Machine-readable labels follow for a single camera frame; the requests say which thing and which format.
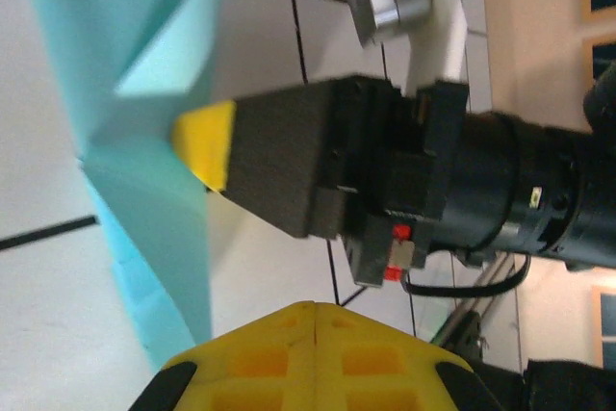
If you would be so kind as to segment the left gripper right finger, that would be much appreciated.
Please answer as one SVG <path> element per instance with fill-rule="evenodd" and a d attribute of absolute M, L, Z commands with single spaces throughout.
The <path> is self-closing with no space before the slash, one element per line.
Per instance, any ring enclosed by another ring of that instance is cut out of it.
<path fill-rule="evenodd" d="M 317 410 L 501 410 L 468 362 L 340 306 L 315 312 Z"/>

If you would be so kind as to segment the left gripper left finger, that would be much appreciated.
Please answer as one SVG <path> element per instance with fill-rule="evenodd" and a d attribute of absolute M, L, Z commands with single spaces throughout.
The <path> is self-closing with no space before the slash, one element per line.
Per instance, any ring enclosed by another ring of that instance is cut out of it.
<path fill-rule="evenodd" d="M 298 302 L 177 354 L 132 410 L 313 410 L 316 304 Z"/>

